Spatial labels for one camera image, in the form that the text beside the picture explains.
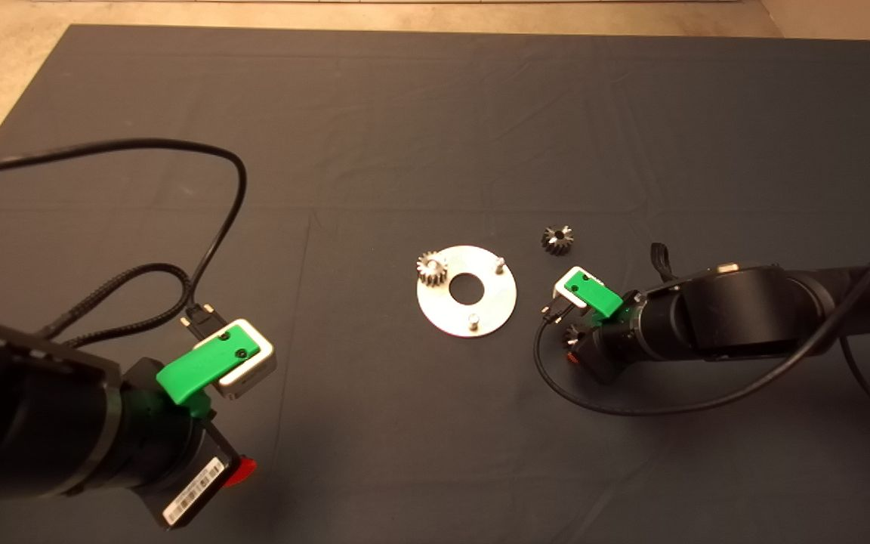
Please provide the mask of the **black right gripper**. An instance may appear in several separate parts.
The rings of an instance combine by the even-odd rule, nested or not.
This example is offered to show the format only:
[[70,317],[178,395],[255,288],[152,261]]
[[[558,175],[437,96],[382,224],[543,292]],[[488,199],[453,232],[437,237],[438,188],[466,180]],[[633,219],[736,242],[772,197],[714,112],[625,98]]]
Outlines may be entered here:
[[598,385],[613,385],[624,371],[637,363],[662,362],[649,343],[645,326],[649,299],[626,303],[614,317],[602,321],[567,349],[566,360],[580,366]]

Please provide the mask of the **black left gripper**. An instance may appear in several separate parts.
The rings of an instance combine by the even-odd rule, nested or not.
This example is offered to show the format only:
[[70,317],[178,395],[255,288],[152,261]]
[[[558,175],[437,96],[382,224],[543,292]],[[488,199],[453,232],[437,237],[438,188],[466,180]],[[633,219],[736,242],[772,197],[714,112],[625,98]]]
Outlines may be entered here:
[[106,485],[132,493],[163,530],[187,526],[221,491],[255,472],[214,426],[177,405],[156,375],[154,359],[140,359],[125,372],[123,413],[106,458]]

